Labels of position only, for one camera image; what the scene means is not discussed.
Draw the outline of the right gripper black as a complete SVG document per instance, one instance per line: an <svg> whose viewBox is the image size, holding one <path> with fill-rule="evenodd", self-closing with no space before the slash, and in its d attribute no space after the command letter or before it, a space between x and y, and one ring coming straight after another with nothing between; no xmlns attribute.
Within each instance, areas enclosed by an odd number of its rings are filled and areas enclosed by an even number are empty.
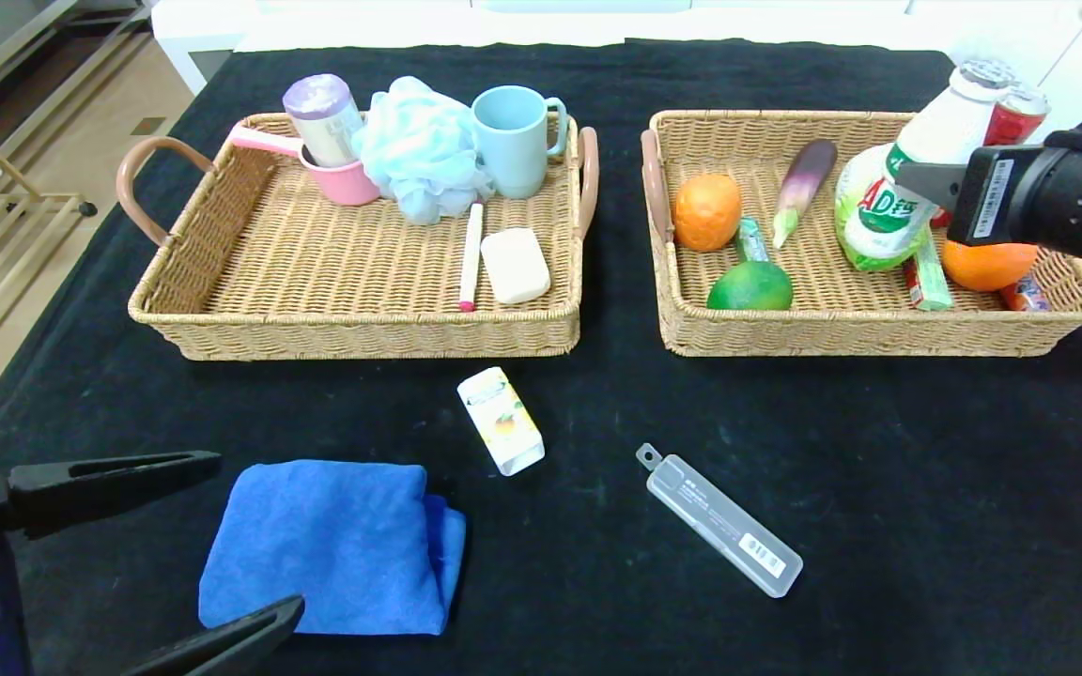
<svg viewBox="0 0 1082 676"><path fill-rule="evenodd" d="M953 211L949 237L959 243L1025 243L1082 259L1082 143L980 148L967 165L906 161L896 181Z"/></svg>

